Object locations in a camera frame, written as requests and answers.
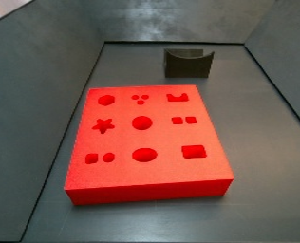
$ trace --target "cutout hole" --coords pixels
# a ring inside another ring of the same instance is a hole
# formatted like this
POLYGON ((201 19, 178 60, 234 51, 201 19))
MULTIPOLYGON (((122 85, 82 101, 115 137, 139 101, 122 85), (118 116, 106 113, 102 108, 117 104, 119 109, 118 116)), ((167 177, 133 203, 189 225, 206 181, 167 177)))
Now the cutout hole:
POLYGON ((114 103, 114 96, 113 95, 105 95, 98 99, 98 103, 107 106, 114 103))
POLYGON ((137 130, 146 130, 151 127, 151 125, 153 125, 153 120, 149 117, 139 116, 135 117, 133 120, 133 127, 137 130))
POLYGON ((183 93, 181 96, 166 94, 166 98, 169 102, 187 102, 187 93, 183 93))
POLYGON ((138 162, 149 162, 157 158, 157 151, 151 148, 138 148, 133 154, 133 158, 138 162))
POLYGON ((203 145, 182 146, 182 152, 185 159, 205 158, 207 156, 203 145))
POLYGON ((107 153, 105 156, 103 156, 103 161, 106 163, 111 163, 114 161, 114 153, 107 153))
POLYGON ((137 104, 145 104, 143 100, 137 101, 137 104))
POLYGON ((96 119, 96 125, 92 126, 94 130, 99 130, 101 134, 105 134, 109 129, 114 129, 113 119, 96 119))
POLYGON ((197 123, 195 117, 186 117, 186 123, 187 124, 195 124, 197 123))
POLYGON ((86 164, 96 163, 96 161, 98 161, 98 154, 86 155, 86 164))
POLYGON ((171 118, 173 124, 183 124, 183 119, 181 117, 171 118))

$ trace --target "small circular hole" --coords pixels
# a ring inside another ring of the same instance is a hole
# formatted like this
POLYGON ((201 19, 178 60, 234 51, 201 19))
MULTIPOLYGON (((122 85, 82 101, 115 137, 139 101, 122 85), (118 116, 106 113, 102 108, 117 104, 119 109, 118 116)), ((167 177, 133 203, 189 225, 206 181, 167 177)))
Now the small circular hole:
POLYGON ((145 101, 139 100, 137 101, 137 104, 145 104, 145 101))
POLYGON ((150 128, 153 125, 153 120, 149 117, 145 116, 139 116, 135 117, 133 120, 133 127, 137 130, 146 130, 147 128, 150 128))
POLYGON ((103 156, 103 161, 106 163, 110 163, 114 161, 114 153, 107 153, 105 156, 103 156))

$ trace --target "circular hole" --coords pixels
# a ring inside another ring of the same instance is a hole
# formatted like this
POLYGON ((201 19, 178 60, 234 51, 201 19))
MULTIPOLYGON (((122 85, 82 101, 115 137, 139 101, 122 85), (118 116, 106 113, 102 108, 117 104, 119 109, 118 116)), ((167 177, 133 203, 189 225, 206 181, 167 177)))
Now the circular hole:
POLYGON ((157 158, 157 151, 151 148, 138 148, 133 154, 133 158, 138 162, 149 162, 157 158))
POLYGON ((96 161, 98 161, 98 154, 86 155, 86 164, 96 163, 96 161))
POLYGON ((145 116, 139 116, 135 117, 133 120, 133 127, 137 130, 146 130, 147 128, 150 128, 153 125, 153 120, 149 117, 145 116))
POLYGON ((137 101, 137 104, 145 104, 145 101, 139 100, 137 101))
POLYGON ((107 153, 105 156, 103 156, 103 161, 106 163, 110 163, 114 161, 114 153, 107 153))

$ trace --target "gray table surface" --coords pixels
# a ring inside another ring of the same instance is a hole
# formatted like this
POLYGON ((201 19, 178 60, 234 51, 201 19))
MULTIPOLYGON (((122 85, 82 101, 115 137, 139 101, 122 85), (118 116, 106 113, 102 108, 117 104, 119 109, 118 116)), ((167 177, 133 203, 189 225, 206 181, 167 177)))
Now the gray table surface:
POLYGON ((153 84, 198 86, 235 173, 226 196, 72 206, 84 94, 23 241, 300 241, 300 121, 243 46, 106 44, 87 87, 153 84), (207 80, 163 77, 167 47, 215 52, 207 80))

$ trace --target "red block side face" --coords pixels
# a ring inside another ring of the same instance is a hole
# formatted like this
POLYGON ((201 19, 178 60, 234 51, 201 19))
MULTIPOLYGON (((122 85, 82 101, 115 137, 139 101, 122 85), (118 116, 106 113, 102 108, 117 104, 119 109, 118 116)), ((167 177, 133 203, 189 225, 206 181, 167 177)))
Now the red block side face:
POLYGON ((88 91, 64 183, 75 205, 222 196, 233 179, 194 85, 88 91))

